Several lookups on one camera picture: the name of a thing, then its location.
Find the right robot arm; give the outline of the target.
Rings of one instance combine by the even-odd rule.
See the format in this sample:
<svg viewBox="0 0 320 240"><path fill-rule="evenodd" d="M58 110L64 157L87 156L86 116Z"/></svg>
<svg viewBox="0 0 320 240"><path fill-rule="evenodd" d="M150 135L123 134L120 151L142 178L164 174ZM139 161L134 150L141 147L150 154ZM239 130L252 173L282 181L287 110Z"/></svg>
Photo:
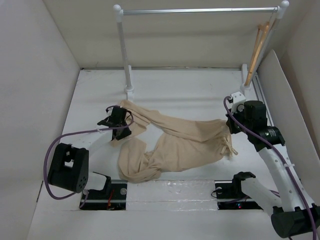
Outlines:
<svg viewBox="0 0 320 240"><path fill-rule="evenodd" d="M280 130L268 125L266 105L258 100L236 99L236 96L226 96L223 105L227 104L231 104L231 107L225 107L230 133L246 134L277 188L277 193L273 193L253 173L239 172L233 176L232 193L254 200L270 216L279 237L292 239L312 233L312 238L318 240L320 207L303 187Z"/></svg>

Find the beige trousers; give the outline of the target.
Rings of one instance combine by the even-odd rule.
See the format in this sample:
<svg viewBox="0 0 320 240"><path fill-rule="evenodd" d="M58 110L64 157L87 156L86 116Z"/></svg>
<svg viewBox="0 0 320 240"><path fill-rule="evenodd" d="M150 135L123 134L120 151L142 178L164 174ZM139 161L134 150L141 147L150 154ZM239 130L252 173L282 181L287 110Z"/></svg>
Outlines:
<svg viewBox="0 0 320 240"><path fill-rule="evenodd" d="M215 163L238 152L233 148L225 120L187 120L161 114L122 100L121 107L133 116L131 135L112 140L121 146L117 161L119 177L131 183L158 179L164 172L182 172ZM138 139L153 124L163 130L154 150L147 151L146 142Z"/></svg>

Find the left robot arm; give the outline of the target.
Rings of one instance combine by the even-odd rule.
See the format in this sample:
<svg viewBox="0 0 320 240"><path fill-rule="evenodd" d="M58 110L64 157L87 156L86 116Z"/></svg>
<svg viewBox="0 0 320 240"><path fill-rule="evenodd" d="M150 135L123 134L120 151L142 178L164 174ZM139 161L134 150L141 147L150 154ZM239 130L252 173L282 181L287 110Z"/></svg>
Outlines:
<svg viewBox="0 0 320 240"><path fill-rule="evenodd" d="M49 196L64 200L79 193L89 195L90 156L113 140L132 134L133 113L119 105L106 108L111 112L95 129L65 133L49 145L43 161L43 181Z"/></svg>

